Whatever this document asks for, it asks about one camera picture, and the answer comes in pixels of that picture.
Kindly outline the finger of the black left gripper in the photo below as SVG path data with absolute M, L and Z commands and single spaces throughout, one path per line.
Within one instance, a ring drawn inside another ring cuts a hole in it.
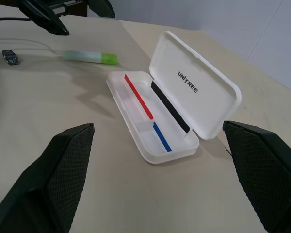
M 87 5 L 100 17 L 115 18 L 115 12 L 108 0 L 87 0 Z
M 49 33 L 61 36 L 70 34 L 57 15 L 41 0 L 18 0 L 18 6 L 31 21 Z

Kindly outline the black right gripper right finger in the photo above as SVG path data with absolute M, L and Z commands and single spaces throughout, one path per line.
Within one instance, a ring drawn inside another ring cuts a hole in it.
M 291 233 L 291 148 L 274 132 L 225 121 L 239 182 L 268 233 Z

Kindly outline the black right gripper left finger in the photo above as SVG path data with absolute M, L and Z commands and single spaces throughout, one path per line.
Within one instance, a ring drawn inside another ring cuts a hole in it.
M 94 136 L 87 123 L 54 136 L 0 203 L 0 233 L 69 233 Z

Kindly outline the white plastic pencil case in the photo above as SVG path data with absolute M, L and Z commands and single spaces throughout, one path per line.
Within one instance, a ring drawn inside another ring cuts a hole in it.
M 170 31 L 149 72 L 115 71 L 107 85 L 142 157 L 161 164 L 193 155 L 241 103 L 239 88 Z

